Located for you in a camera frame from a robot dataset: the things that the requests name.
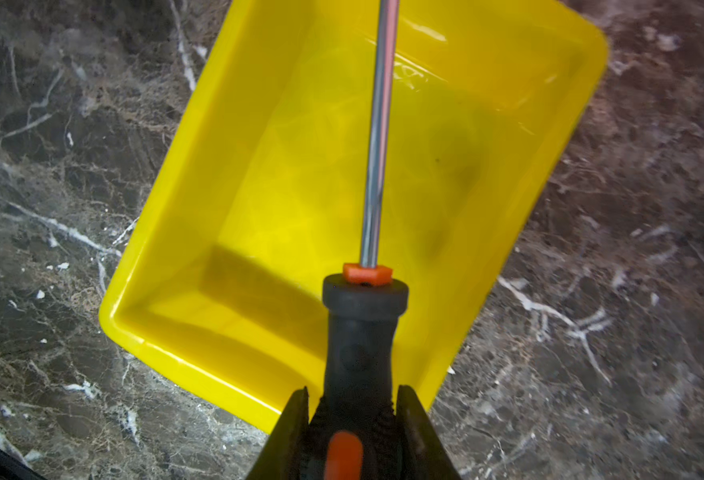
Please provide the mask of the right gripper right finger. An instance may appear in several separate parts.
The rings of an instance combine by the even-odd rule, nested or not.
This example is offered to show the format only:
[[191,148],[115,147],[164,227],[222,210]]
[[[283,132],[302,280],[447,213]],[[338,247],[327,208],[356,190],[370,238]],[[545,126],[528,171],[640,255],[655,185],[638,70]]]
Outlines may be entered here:
[[461,479],[415,390],[407,385],[398,387],[396,424],[401,479]]

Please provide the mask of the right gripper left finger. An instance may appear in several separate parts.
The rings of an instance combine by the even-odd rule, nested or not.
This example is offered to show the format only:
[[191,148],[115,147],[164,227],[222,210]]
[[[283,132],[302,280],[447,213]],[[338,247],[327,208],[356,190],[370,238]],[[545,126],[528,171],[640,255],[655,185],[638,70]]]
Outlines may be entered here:
[[294,391],[246,480],[300,478],[303,438],[309,424],[309,392]]

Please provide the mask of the black orange screwdriver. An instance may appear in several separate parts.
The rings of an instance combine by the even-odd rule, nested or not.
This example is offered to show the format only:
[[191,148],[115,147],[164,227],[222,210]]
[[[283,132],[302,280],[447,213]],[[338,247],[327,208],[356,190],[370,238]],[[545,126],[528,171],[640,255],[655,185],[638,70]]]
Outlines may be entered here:
[[392,347],[409,290],[378,262],[399,4],[380,4],[360,258],[323,282],[323,396],[302,445],[302,479],[399,474]]

